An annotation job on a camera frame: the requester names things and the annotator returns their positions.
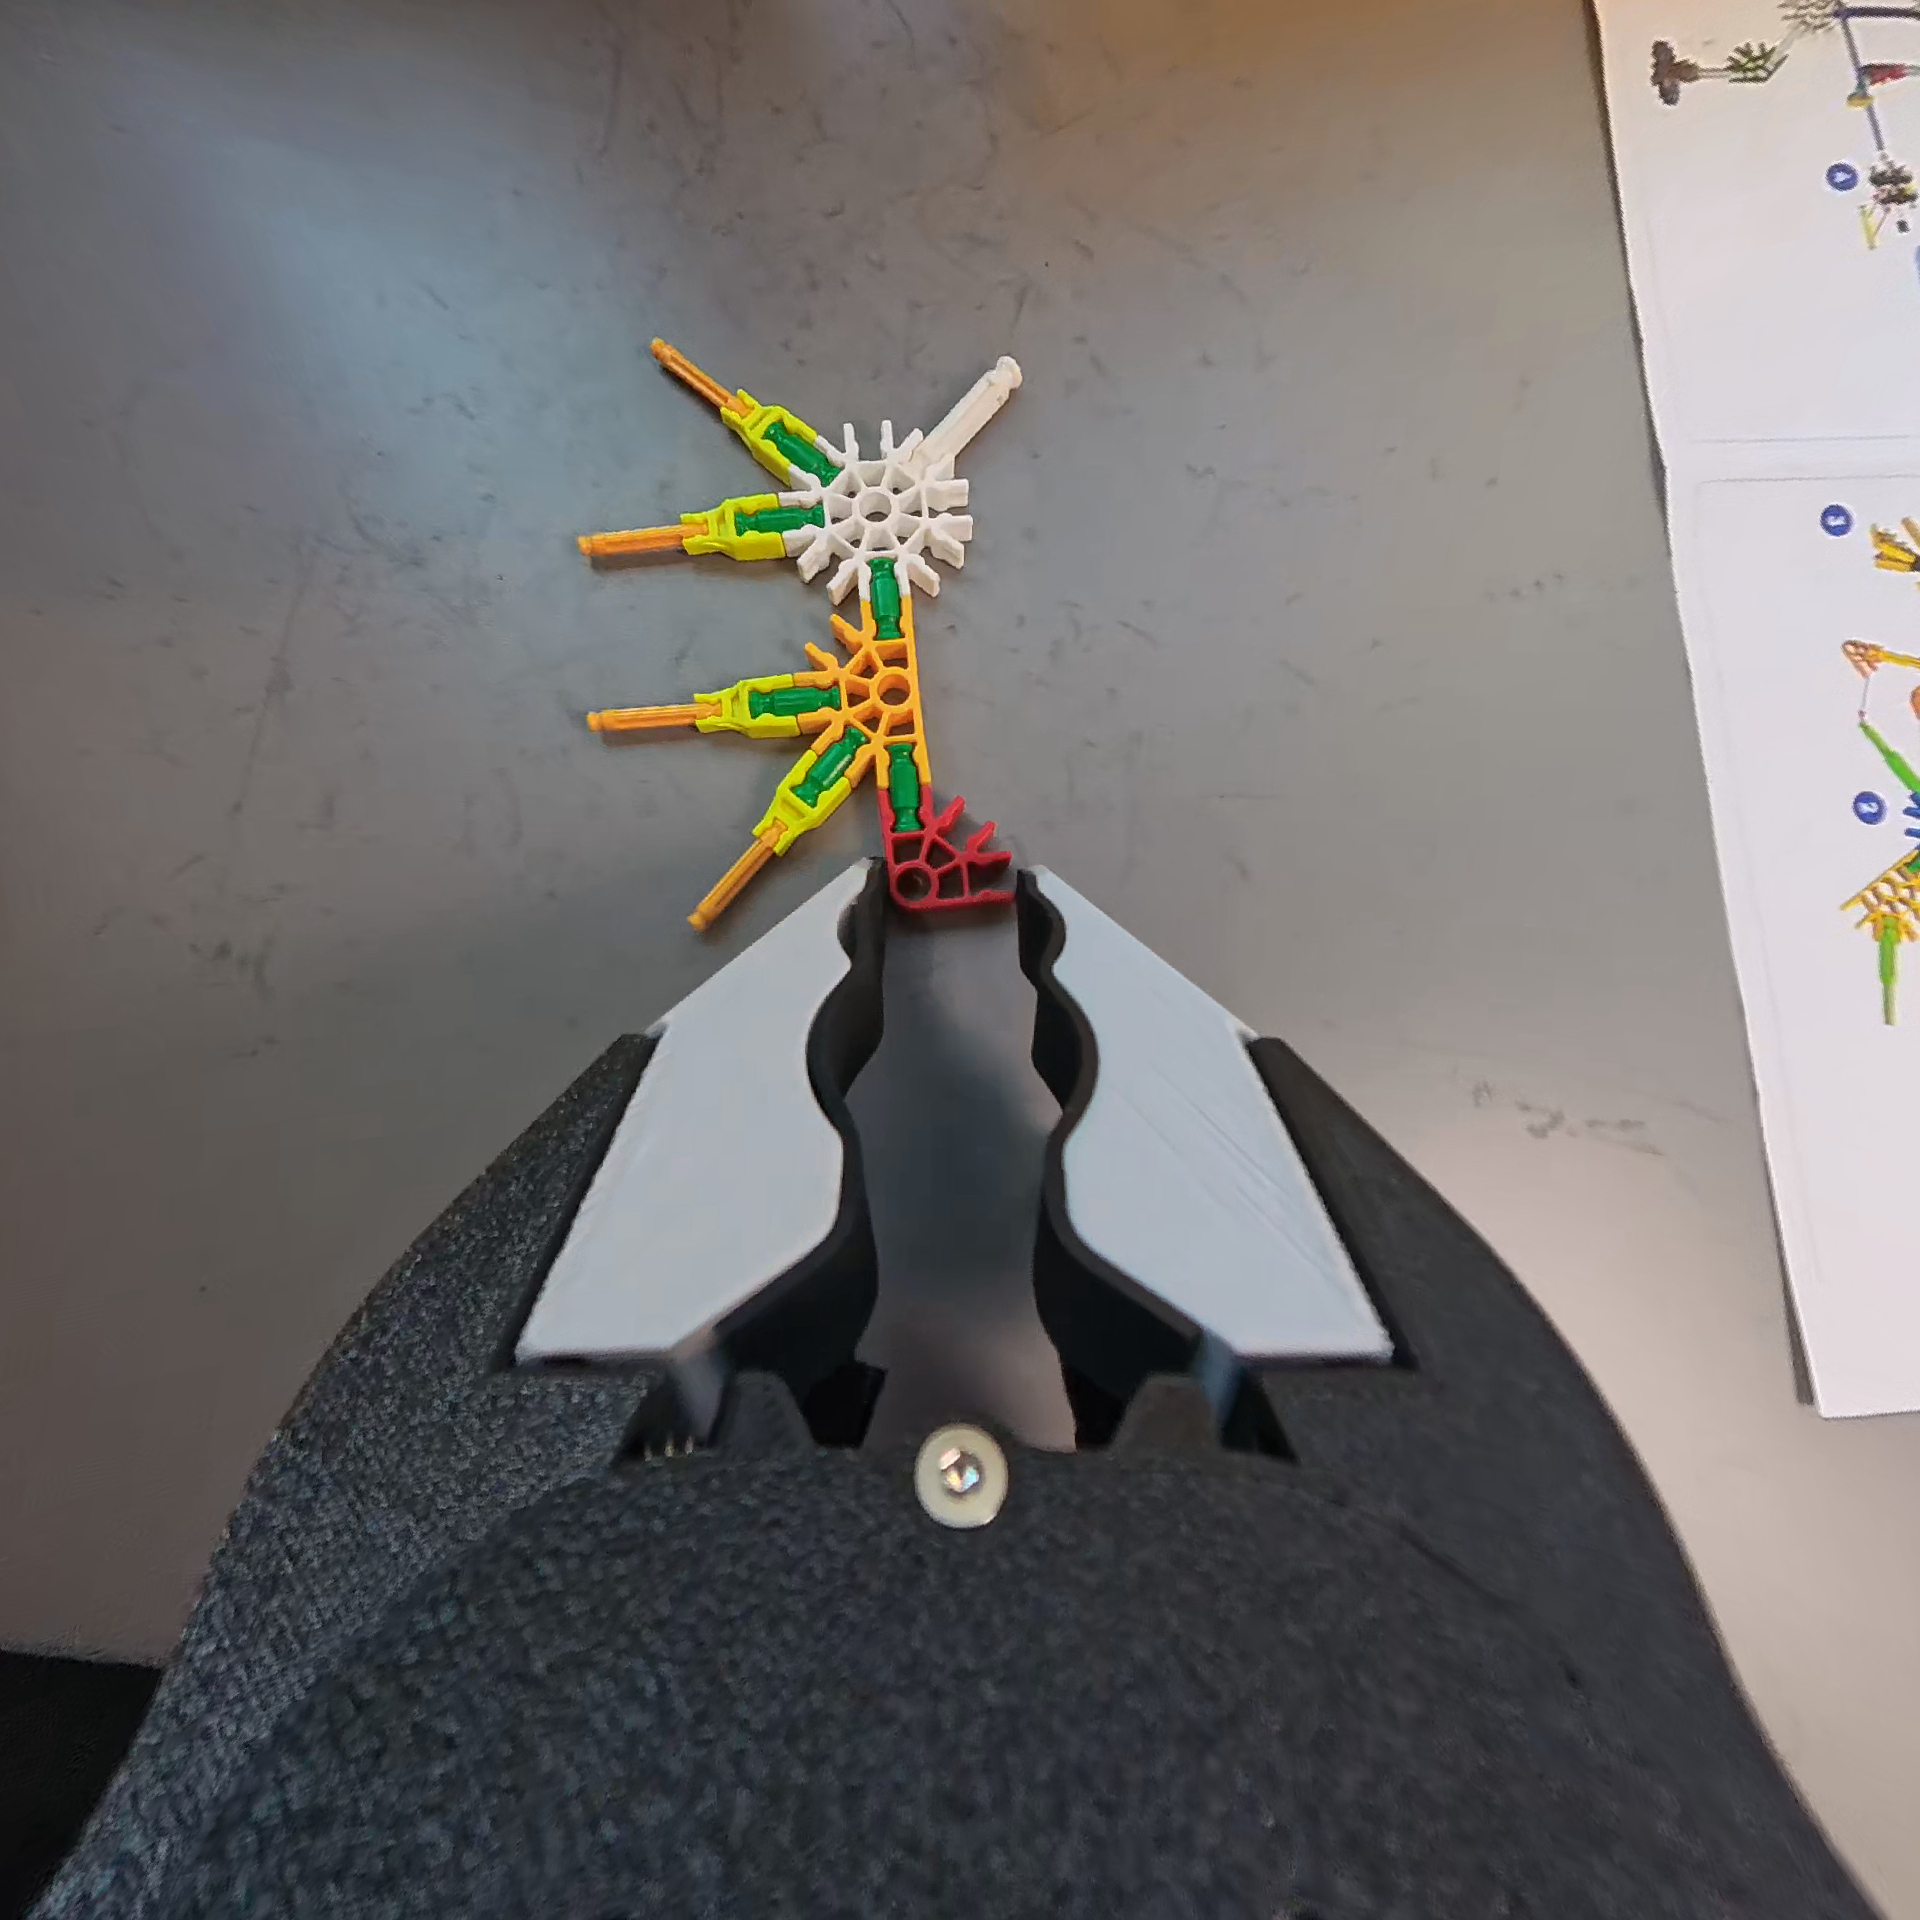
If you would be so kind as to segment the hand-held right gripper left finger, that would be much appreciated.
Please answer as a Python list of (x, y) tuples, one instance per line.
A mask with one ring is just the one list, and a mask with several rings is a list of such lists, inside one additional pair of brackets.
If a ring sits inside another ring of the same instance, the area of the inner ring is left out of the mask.
[(885, 882), (861, 859), (666, 1011), (521, 1325), (521, 1368), (663, 1369), (655, 1440), (708, 1443), (733, 1378), (798, 1407), (877, 1298), (847, 1093), (882, 1032)]

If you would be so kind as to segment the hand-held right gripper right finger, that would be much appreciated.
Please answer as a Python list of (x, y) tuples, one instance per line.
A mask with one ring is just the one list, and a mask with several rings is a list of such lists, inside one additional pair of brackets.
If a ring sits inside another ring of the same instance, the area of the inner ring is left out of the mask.
[(1282, 1453), (1258, 1375), (1388, 1364), (1393, 1335), (1256, 1068), (1256, 1033), (1071, 889), (1021, 872), (1031, 1060), (1046, 1139), (1033, 1291), (1078, 1449), (1144, 1386), (1188, 1383), (1207, 1432)]

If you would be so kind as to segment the colourful construction toy model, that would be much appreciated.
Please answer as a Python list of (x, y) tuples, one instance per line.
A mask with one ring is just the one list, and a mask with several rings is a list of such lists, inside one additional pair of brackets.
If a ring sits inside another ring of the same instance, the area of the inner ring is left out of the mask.
[(652, 355), (710, 404), (776, 489), (729, 496), (665, 525), (583, 535), (588, 563), (789, 560), (806, 584), (828, 578), (836, 607), (855, 597), (852, 616), (831, 616), (831, 647), (806, 647), (802, 673), (740, 679), (685, 705), (588, 713), (588, 729), (602, 738), (692, 729), (805, 745), (748, 850), (687, 924), (714, 924), (767, 863), (824, 825), (863, 784), (873, 787), (896, 907), (935, 914), (1008, 906), (1012, 852), (993, 847), (992, 823), (962, 833), (964, 801), (940, 801), (932, 787), (917, 601), (941, 591), (940, 564), (964, 564), (974, 522), (969, 481), (954, 461), (1021, 387), (1018, 363), (1002, 355), (930, 433), (897, 437), (882, 424), (877, 450), (863, 452), (850, 425), (830, 440), (781, 404), (726, 391), (672, 344), (653, 340)]

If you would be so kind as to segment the grey desk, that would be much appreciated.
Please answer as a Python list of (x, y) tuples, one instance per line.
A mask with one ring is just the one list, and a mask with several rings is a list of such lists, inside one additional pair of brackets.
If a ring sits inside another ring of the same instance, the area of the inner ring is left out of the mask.
[(5, 1643), (159, 1665), (382, 1272), (710, 941), (784, 568), (998, 355), (940, 779), (1500, 1251), (1916, 1916), (1916, 1423), (1796, 1402), (1586, 5), (5, 5)]

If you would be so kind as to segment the white folded instruction sheet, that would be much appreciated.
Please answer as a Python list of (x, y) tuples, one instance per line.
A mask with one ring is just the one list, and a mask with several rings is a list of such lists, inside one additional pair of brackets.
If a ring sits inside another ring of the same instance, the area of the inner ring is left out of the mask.
[(1593, 7), (1813, 1403), (1918, 1403), (1918, 5)]

